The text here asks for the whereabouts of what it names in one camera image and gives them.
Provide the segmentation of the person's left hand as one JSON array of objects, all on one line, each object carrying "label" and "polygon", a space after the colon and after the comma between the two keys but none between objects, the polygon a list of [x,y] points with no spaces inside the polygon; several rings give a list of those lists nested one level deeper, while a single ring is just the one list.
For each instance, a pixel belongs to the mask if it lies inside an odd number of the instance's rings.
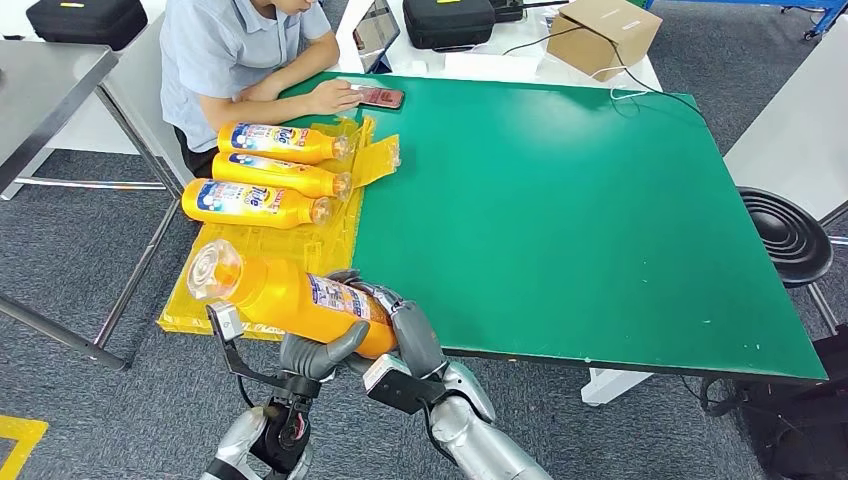
[{"label": "person's left hand", "polygon": [[278,99],[280,88],[277,83],[270,78],[262,80],[255,85],[242,90],[237,100],[239,102],[268,102]]}]

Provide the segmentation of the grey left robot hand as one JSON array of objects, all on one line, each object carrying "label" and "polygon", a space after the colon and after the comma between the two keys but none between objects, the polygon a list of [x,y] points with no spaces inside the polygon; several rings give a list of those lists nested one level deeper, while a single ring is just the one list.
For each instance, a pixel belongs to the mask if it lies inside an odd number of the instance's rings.
[{"label": "grey left robot hand", "polygon": [[280,366],[284,372],[319,382],[327,381],[339,365],[363,374],[372,361],[361,357],[356,349],[368,332],[367,320],[355,320],[343,334],[327,344],[287,332],[280,342]]}]

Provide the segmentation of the person's right hand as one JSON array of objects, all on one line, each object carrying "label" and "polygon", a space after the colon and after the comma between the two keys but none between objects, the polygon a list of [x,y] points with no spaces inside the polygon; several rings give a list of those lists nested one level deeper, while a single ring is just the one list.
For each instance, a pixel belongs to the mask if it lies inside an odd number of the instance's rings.
[{"label": "person's right hand", "polygon": [[332,115],[358,106],[362,94],[342,79],[327,80],[306,95],[306,112],[312,115]]}]

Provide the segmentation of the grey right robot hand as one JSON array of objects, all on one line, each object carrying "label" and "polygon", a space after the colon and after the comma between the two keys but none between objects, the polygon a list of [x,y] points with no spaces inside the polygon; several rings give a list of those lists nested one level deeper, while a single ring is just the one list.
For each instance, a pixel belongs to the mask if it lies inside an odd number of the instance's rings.
[{"label": "grey right robot hand", "polygon": [[355,279],[349,286],[361,290],[387,312],[400,358],[413,377],[419,379],[442,376],[448,360],[432,325],[420,306],[382,285]]}]

